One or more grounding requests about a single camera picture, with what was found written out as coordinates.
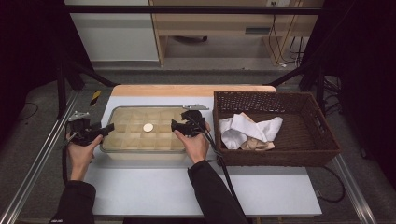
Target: white round object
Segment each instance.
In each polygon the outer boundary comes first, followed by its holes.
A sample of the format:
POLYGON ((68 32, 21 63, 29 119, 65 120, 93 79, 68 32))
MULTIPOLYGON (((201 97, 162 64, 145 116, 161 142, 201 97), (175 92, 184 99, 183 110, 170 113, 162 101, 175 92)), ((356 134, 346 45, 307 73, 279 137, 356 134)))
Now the white round object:
POLYGON ((154 129, 154 125, 152 125, 152 123, 147 123, 143 126, 143 131, 145 131, 146 133, 151 132, 154 129))

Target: human hand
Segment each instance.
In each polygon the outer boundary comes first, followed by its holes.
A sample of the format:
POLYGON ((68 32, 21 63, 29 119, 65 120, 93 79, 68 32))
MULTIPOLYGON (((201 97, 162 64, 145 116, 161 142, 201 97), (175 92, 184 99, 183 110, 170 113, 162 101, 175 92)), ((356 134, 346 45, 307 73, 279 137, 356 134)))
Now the human hand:
POLYGON ((98 135, 89 145, 80 146, 70 142, 68 145, 68 155, 72 164, 72 174, 70 180, 84 180, 88 165, 93 158, 93 150, 100 144, 103 136, 98 135))
MULTIPOLYGON (((206 123, 206 128, 210 132, 209 124, 206 123)), ((206 140, 202 133, 195 137, 189 138, 183 135, 178 130, 174 131, 176 137, 183 143, 186 148, 187 155, 189 156, 192 163, 203 161, 206 159, 206 154, 209 149, 209 142, 206 140)))

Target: floor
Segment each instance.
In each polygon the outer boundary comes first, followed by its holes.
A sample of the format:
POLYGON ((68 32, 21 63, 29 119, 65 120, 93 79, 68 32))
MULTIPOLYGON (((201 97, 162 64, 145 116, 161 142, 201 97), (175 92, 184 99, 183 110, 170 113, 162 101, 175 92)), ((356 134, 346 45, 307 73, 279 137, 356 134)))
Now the floor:
MULTIPOLYGON (((297 51, 297 44, 292 51, 297 51)), ((295 68, 297 61, 286 57, 286 67, 273 66, 263 43, 258 37, 209 37, 206 42, 196 38, 175 37, 170 39, 163 67, 138 65, 128 67, 101 67, 97 72, 108 79, 124 84, 264 84, 295 68)), ((279 91, 297 91, 301 77, 284 83, 279 91)), ((99 120, 106 107, 106 98, 111 88, 104 87, 89 77, 84 77, 86 87, 78 97, 77 107, 90 111, 92 119, 99 120), (102 90, 97 105, 89 107, 96 90, 102 90)), ((337 78, 329 77, 334 83, 337 78)), ((39 87, 30 92, 26 107, 13 130, 11 137, 0 150, 0 212, 11 202, 19 185, 35 161, 57 115, 56 83, 39 87)), ((382 175, 375 161, 361 157, 360 145, 350 130, 337 98, 330 97, 327 107, 329 122, 346 161, 364 199, 370 206, 377 223, 396 223, 396 192, 382 175)), ((19 216, 20 223, 45 223, 54 214, 62 192, 58 139, 43 167, 30 196, 19 216)), ((334 162, 328 164, 337 174, 334 162)), ((314 189, 319 189, 326 198, 337 199, 342 191, 336 177, 321 168, 308 168, 314 189)), ((322 215, 311 218, 263 217, 261 223, 361 223, 350 194, 339 203, 319 199, 322 215)), ((119 218, 98 217, 98 223, 120 223, 119 218)))

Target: wall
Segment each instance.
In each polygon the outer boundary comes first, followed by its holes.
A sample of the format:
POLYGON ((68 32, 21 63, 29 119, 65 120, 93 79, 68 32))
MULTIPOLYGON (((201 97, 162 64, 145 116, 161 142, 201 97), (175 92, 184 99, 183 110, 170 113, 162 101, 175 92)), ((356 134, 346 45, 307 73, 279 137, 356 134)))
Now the wall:
MULTIPOLYGON (((64 0, 67 5, 139 5, 145 0, 64 0)), ((71 14, 91 61, 158 62, 149 14, 71 14)))

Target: wooden cabinet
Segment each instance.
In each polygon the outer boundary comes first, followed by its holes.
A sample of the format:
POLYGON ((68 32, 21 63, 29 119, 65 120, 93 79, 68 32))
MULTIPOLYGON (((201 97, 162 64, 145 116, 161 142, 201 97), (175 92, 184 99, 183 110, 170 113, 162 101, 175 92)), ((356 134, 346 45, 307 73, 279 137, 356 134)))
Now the wooden cabinet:
MULTIPOLYGON (((149 0, 152 6, 241 6, 265 7, 269 0, 149 0)), ((287 7, 320 7, 323 0, 290 0, 287 7)), ((289 45, 291 36, 310 36, 318 16, 152 14, 160 63, 167 37, 173 35, 260 35, 274 64, 289 45)))

